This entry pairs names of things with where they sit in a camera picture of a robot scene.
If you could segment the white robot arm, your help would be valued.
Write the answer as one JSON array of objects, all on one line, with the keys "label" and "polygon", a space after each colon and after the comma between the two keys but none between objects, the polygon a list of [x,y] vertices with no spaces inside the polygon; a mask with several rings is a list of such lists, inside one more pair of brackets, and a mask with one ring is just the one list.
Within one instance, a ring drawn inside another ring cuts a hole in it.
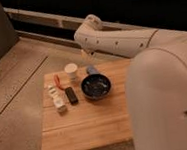
[{"label": "white robot arm", "polygon": [[102,26],[90,14],[74,40],[85,52],[131,59],[125,88],[135,150],[187,150],[187,32]]}]

